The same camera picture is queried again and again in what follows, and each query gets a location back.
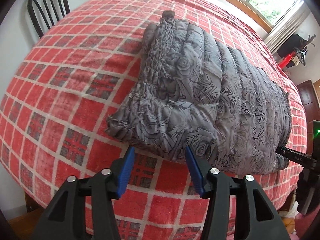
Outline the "grey quilted patterned jacket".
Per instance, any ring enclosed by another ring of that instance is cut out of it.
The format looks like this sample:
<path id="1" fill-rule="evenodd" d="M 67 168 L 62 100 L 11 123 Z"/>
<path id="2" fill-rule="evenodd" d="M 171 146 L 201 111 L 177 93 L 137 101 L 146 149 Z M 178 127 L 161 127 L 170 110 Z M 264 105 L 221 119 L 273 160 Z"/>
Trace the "grey quilted patterned jacket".
<path id="1" fill-rule="evenodd" d="M 187 146 L 223 172 L 288 167 L 289 95 L 244 53 L 164 11 L 143 34 L 137 83 L 106 121 L 108 135 L 183 162 Z"/>

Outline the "black and red hanging clothes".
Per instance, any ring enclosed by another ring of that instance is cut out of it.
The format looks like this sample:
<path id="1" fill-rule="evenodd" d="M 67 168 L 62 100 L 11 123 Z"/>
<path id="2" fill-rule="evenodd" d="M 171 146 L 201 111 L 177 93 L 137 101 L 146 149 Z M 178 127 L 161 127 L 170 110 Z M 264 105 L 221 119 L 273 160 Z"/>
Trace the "black and red hanging clothes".
<path id="1" fill-rule="evenodd" d="M 281 69 L 291 68 L 301 63 L 305 67 L 308 45 L 311 44 L 315 47 L 313 41 L 316 37 L 316 35 L 309 35 L 307 39 L 304 39 L 298 34 L 291 35 L 277 50 L 278 55 L 281 57 L 278 66 Z"/>

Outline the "pink garment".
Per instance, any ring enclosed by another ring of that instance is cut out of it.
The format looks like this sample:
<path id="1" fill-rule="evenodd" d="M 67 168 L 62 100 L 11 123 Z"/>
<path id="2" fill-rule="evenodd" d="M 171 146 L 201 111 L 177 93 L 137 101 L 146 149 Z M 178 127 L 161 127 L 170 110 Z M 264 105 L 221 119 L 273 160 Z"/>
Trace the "pink garment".
<path id="1" fill-rule="evenodd" d="M 304 233 L 306 233 L 318 212 L 319 209 L 316 209 L 308 215 L 303 215 L 299 213 L 295 217 L 295 229 L 298 238 L 301 238 L 304 235 Z"/>

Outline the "red plaid bed blanket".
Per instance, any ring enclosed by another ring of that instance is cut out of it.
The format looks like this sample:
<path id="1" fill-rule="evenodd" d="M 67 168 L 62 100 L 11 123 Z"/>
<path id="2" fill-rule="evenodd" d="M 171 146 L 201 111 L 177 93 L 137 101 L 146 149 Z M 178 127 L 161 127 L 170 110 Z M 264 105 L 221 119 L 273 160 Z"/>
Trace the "red plaid bed blanket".
<path id="1" fill-rule="evenodd" d="M 220 42 L 242 50 L 289 93 L 288 148 L 307 152 L 305 111 L 294 83 L 258 34 L 208 0 L 91 0 L 33 47 L 1 100 L 1 164 L 46 207 L 68 176 L 109 167 L 127 145 L 105 133 L 136 82 L 149 22 L 173 10 Z M 121 239 L 200 239 L 208 200 L 196 195 L 186 165 L 136 150 L 133 177 L 114 202 Z"/>

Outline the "dark wooden door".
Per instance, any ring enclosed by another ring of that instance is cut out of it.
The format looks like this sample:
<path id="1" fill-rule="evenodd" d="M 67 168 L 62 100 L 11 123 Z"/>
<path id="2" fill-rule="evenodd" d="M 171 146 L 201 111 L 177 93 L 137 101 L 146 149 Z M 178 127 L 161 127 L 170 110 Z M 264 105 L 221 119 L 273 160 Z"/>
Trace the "dark wooden door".
<path id="1" fill-rule="evenodd" d="M 313 120 L 319 121 L 319 101 L 311 80 L 300 83 L 297 88 L 305 109 L 308 140 L 312 140 Z"/>

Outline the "grey window curtain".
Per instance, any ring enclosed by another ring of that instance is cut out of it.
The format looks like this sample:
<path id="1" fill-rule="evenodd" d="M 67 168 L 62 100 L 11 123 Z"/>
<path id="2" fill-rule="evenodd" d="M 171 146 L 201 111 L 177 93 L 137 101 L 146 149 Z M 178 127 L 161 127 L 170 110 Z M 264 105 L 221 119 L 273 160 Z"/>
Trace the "grey window curtain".
<path id="1" fill-rule="evenodd" d="M 264 43 L 271 54 L 275 53 L 289 39 L 309 16 L 310 12 L 306 3 L 303 0 L 298 0 L 278 21 L 276 26 L 264 38 Z"/>

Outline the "black metal chair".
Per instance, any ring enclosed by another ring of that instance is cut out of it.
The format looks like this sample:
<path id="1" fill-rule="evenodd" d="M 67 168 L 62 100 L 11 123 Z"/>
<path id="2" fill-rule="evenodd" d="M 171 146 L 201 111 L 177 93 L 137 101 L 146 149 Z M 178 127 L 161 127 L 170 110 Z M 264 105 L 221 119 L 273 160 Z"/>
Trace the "black metal chair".
<path id="1" fill-rule="evenodd" d="M 71 12 L 68 0 L 28 0 L 27 9 L 38 37 Z"/>

